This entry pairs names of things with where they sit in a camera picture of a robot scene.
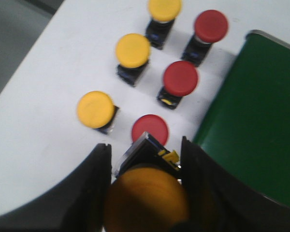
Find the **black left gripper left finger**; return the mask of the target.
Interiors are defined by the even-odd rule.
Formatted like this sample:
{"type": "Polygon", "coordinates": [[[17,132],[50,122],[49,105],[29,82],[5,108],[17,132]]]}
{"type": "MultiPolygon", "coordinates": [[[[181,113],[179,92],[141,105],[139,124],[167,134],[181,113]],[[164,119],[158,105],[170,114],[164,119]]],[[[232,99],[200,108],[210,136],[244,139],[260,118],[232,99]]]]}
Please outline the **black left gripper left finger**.
{"type": "Polygon", "coordinates": [[[0,216],[0,232],[100,232],[111,182],[111,146],[97,144],[56,186],[0,216]]]}

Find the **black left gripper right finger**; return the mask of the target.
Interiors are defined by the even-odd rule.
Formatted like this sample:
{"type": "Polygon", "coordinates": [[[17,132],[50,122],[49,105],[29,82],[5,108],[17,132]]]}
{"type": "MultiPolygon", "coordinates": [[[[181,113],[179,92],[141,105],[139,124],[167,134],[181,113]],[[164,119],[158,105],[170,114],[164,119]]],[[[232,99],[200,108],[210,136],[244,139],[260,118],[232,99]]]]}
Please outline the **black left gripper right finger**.
{"type": "Polygon", "coordinates": [[[290,232],[290,208],[252,190],[186,137],[182,184],[194,228],[204,232],[290,232]]]}

